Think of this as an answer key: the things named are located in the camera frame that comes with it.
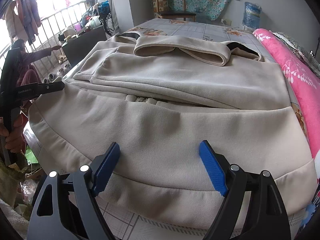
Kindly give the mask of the person's left hand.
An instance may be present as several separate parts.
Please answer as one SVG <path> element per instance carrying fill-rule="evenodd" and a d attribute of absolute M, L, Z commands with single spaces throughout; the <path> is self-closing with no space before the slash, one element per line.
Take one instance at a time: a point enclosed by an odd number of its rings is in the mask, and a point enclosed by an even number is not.
<path fill-rule="evenodd" d="M 4 148 L 12 153 L 20 153 L 23 146 L 23 129 L 25 126 L 23 114 L 20 114 L 9 132 L 1 123 L 1 136 L 5 137 Z"/>

